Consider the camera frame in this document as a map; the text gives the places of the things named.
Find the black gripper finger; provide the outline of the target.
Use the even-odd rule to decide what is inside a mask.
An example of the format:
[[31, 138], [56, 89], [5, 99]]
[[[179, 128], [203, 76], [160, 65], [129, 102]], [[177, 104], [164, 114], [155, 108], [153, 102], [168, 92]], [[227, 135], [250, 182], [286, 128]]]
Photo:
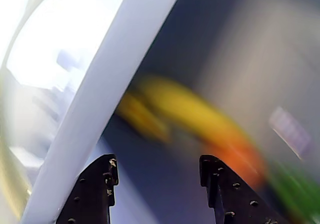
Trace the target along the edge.
[[286, 224], [236, 172], [219, 158], [199, 158], [200, 185], [217, 224]]
[[115, 205], [114, 187], [119, 184], [117, 159], [104, 154], [79, 175], [58, 224], [109, 224], [110, 207]]

